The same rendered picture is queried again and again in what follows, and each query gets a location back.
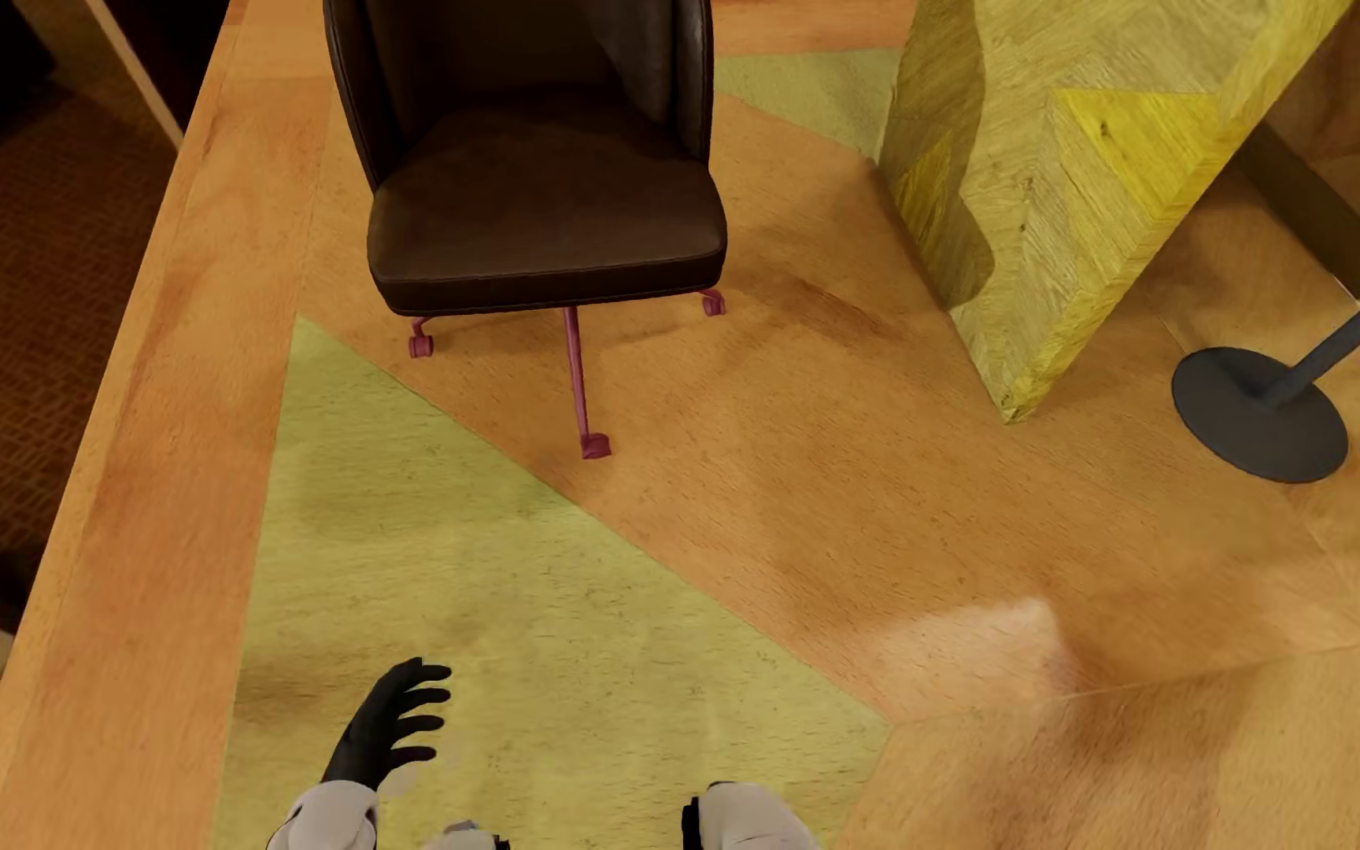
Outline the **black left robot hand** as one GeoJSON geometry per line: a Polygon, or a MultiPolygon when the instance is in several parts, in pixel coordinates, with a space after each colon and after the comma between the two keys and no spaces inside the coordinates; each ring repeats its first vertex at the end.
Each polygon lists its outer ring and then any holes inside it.
{"type": "Polygon", "coordinates": [[[445,704],[450,691],[443,685],[450,666],[409,658],[390,666],[345,724],[322,782],[352,782],[378,792],[390,772],[413,763],[430,763],[438,756],[428,744],[407,744],[412,734],[443,729],[437,714],[420,714],[424,706],[445,704]]]}

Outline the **dark brown leather office chair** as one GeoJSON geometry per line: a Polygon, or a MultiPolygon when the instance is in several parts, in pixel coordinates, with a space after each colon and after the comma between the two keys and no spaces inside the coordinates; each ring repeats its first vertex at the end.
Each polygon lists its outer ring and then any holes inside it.
{"type": "Polygon", "coordinates": [[[718,292],[711,0],[320,0],[371,192],[366,257],[408,354],[428,320],[558,310],[579,454],[578,309],[718,292]]]}

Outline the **brown woven rug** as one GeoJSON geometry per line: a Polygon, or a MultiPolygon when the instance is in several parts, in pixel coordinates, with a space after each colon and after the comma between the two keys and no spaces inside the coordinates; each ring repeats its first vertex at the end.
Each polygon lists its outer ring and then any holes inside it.
{"type": "Polygon", "coordinates": [[[174,160],[125,80],[0,116],[0,554],[48,540],[174,160]]]}

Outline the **yellow wooden block furniture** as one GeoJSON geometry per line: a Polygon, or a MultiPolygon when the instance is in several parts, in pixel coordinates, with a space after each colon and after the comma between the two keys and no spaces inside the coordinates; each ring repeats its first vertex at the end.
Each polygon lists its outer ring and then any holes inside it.
{"type": "Polygon", "coordinates": [[[917,0],[879,169],[1030,416],[1355,0],[917,0]]]}

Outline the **dark grey round-base stand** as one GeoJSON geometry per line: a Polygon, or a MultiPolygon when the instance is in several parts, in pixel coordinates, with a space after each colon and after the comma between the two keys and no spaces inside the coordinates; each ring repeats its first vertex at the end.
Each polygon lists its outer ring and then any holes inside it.
{"type": "Polygon", "coordinates": [[[1242,472],[1310,484],[1340,471],[1350,435],[1316,382],[1360,348],[1360,310],[1295,364],[1238,345],[1189,354],[1170,381],[1189,432],[1242,472]]]}

